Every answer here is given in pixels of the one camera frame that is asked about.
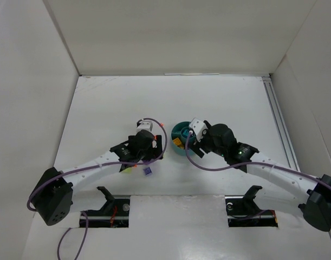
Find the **yellow orange square lego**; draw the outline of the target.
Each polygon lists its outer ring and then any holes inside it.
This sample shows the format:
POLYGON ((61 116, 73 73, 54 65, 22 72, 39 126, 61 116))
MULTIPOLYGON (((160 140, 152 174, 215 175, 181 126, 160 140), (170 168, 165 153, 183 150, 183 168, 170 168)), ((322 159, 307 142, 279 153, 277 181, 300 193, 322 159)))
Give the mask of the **yellow orange square lego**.
POLYGON ((174 143, 176 146, 180 146, 180 145, 182 145, 182 142, 181 142, 181 140, 180 140, 179 138, 175 138, 175 139, 173 139, 173 143, 174 143))

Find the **teal oval lego piece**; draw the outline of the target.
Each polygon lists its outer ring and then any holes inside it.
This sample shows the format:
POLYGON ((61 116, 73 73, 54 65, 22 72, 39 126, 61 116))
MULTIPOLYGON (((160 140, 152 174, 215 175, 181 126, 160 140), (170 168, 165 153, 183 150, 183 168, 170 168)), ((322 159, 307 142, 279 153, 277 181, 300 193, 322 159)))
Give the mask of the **teal oval lego piece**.
POLYGON ((184 138, 187 138, 188 137, 188 134, 189 134, 189 130, 188 129, 183 129, 181 131, 181 135, 184 137, 184 138))

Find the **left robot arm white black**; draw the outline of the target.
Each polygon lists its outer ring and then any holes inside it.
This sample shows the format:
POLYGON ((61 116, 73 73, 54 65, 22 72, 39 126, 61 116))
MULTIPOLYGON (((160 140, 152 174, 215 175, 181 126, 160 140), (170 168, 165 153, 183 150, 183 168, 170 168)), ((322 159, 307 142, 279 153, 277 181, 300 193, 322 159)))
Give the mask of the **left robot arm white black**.
POLYGON ((29 196, 27 207, 37 212, 47 226, 56 225, 71 212, 106 210, 112 198, 104 187, 98 190, 105 202, 96 207, 80 192, 103 177, 161 160, 163 154, 162 136, 142 129, 85 164, 63 171, 55 167, 45 170, 29 196))

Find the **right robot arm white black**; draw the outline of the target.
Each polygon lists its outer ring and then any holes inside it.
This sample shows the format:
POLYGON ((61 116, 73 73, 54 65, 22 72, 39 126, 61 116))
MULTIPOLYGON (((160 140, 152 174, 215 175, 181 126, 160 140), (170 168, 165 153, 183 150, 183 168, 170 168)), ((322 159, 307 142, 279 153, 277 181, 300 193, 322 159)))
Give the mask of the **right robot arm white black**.
POLYGON ((257 148, 238 142, 225 124, 210 125, 193 119, 190 134, 196 140, 190 149, 199 157, 213 152, 224 158, 228 168, 235 168, 270 181, 293 194, 304 219, 318 230, 331 230, 331 177, 313 177, 278 165, 257 148))

